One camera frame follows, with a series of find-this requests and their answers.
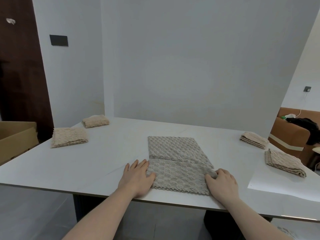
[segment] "person's left arm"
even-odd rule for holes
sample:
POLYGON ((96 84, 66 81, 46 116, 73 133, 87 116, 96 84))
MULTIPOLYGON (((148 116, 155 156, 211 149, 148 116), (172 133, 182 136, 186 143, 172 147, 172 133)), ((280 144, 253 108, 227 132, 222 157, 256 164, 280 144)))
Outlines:
POLYGON ((130 201, 145 195, 153 184, 156 174, 147 177, 148 166, 149 161, 145 159, 139 164, 136 160, 130 168, 127 164, 118 189, 82 218, 63 240, 112 240, 130 201))

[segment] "folded beige towel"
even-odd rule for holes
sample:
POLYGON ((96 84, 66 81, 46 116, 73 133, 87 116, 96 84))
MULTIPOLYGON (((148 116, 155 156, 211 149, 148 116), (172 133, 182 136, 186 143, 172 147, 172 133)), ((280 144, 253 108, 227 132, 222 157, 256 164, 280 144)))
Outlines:
POLYGON ((265 161, 266 164, 270 166, 296 174, 300 177, 305 178, 307 176, 300 159, 287 153, 269 149, 265 151, 265 161))
POLYGON ((92 116, 82 120, 86 128, 109 125, 109 120, 104 115, 92 116))
POLYGON ((54 128, 51 148, 88 142, 84 128, 54 128))
POLYGON ((266 138, 263 138, 254 132, 243 133, 240 137, 240 141, 244 141, 245 143, 248 143, 261 149, 266 149, 266 146, 269 143, 269 141, 266 138))

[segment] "person's left hand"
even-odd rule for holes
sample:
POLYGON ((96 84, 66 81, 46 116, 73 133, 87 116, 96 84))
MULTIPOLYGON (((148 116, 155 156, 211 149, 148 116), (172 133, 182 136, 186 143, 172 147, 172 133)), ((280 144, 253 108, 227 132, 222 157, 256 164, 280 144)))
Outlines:
POLYGON ((138 160, 129 168, 129 163, 125 166, 122 178, 119 181, 118 189, 125 188, 132 193, 132 198, 144 196, 152 186, 156 173, 151 173, 146 176, 146 170, 149 166, 149 161, 144 159, 138 164, 138 160))

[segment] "brown leather couch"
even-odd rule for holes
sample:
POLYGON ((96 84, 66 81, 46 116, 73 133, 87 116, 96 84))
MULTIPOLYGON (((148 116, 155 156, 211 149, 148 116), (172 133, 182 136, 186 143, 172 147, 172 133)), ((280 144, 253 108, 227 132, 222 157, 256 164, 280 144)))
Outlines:
MULTIPOLYGON (((300 109, 281 107, 268 140, 271 144, 275 145, 285 153, 300 158, 303 165, 309 166, 309 160, 314 154, 312 149, 320 147, 320 144, 306 145, 310 132, 307 129, 280 118, 281 116, 288 114, 294 114, 297 116, 299 113, 300 109)), ((301 113, 297 118, 309 118, 320 125, 320 112, 317 111, 301 110, 301 113)))

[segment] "hand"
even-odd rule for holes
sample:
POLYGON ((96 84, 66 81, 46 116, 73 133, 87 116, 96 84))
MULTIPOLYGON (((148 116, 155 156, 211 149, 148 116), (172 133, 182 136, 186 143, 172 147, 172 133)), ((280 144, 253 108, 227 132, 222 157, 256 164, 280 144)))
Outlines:
POLYGON ((129 168, 129 163, 125 166, 122 178, 119 181, 118 189, 130 191, 132 198, 144 196, 152 186, 156 173, 151 173, 149 177, 146 176, 146 170, 149 166, 149 161, 144 159, 138 164, 138 160, 129 168))
POLYGON ((234 201, 238 201, 238 183, 234 176, 227 170, 218 169, 216 171, 218 177, 213 179, 209 174, 205 175, 208 188, 213 197, 217 199, 224 207, 228 208, 234 201))

